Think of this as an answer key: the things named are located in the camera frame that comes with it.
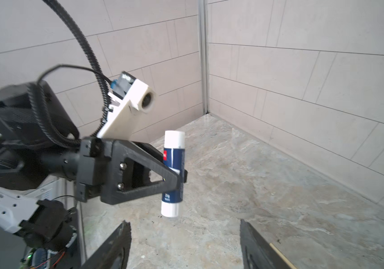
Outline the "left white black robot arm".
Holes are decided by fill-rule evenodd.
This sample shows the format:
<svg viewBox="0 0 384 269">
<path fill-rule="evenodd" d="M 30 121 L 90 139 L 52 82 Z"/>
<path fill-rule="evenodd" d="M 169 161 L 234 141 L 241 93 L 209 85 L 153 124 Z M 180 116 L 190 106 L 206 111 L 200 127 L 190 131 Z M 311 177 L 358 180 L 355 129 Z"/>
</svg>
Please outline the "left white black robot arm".
<svg viewBox="0 0 384 269">
<path fill-rule="evenodd" d="M 132 126 L 156 99 L 147 84 L 114 80 L 110 97 L 116 105 L 107 123 L 95 137 L 83 138 L 71 148 L 54 144 L 37 125 L 28 97 L 32 88 L 33 84 L 22 84 L 0 90 L 1 188 L 26 191 L 56 176 L 76 183 L 78 201 L 100 197 L 109 205 L 183 191 L 183 150 L 169 155 L 129 139 Z"/>
</svg>

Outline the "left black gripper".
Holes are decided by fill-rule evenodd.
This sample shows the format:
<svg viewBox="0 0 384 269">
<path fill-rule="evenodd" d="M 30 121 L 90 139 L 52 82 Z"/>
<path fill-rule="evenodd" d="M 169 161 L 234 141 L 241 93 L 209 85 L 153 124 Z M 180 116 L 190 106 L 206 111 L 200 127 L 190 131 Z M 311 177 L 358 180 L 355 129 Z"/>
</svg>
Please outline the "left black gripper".
<svg viewBox="0 0 384 269">
<path fill-rule="evenodd" d="M 86 202 L 99 197 L 105 204 L 117 205 L 171 191 L 175 182 L 163 180 L 169 168 L 179 170 L 187 182 L 185 152 L 169 148 L 161 152 L 144 142 L 87 137 L 79 151 L 76 198 Z"/>
</svg>

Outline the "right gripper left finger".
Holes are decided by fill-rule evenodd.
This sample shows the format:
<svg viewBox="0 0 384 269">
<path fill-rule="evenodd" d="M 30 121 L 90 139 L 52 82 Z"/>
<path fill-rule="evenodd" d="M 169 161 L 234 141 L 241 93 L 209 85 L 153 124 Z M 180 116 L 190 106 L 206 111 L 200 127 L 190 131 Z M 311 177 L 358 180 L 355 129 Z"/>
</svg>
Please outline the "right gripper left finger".
<svg viewBox="0 0 384 269">
<path fill-rule="evenodd" d="M 131 224 L 123 221 L 80 268 L 126 269 L 131 241 Z"/>
</svg>

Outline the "yellow paper envelope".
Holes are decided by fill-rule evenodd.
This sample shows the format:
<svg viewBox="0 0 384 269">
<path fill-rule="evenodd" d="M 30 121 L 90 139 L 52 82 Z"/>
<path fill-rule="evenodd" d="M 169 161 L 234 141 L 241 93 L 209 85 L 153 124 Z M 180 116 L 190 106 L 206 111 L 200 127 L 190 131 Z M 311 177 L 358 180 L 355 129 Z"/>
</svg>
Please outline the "yellow paper envelope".
<svg viewBox="0 0 384 269">
<path fill-rule="evenodd" d="M 273 244 L 269 244 L 271 248 L 279 255 L 279 257 L 284 261 L 284 263 L 290 268 L 290 269 L 297 269 L 292 262 L 290 262 L 286 256 L 283 255 L 283 253 Z"/>
</svg>

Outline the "blue white glue stick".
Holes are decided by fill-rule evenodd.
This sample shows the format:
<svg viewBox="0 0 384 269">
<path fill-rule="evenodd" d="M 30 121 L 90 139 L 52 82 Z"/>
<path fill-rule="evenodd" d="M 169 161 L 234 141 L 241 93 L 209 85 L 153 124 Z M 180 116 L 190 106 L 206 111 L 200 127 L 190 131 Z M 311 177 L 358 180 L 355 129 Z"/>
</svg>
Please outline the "blue white glue stick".
<svg viewBox="0 0 384 269">
<path fill-rule="evenodd" d="M 185 132 L 183 131 L 165 131 L 164 148 L 185 149 Z M 184 196 L 184 181 L 179 170 L 169 168 L 170 172 L 163 180 L 172 180 L 175 182 L 175 189 L 162 194 L 161 214 L 164 217 L 178 217 L 180 205 Z"/>
</svg>

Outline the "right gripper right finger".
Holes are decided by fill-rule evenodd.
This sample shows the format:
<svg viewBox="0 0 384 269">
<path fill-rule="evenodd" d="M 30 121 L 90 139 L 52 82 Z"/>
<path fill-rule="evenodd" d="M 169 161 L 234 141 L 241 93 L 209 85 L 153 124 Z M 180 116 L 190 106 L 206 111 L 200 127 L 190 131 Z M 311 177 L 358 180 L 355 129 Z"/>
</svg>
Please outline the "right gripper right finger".
<svg viewBox="0 0 384 269">
<path fill-rule="evenodd" d="M 240 223 L 240 244 L 245 269 L 291 268 L 260 233 L 244 219 L 241 219 Z"/>
</svg>

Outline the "left green circuit board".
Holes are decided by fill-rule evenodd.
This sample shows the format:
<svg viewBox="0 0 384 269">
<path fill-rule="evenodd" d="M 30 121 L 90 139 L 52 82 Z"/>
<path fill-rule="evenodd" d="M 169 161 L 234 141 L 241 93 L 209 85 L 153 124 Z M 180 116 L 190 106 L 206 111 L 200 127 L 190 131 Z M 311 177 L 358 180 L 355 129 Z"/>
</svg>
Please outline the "left green circuit board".
<svg viewBox="0 0 384 269">
<path fill-rule="evenodd" d="M 44 248 L 31 248 L 20 260 L 19 269 L 54 269 L 65 254 L 65 249 L 55 252 Z"/>
</svg>

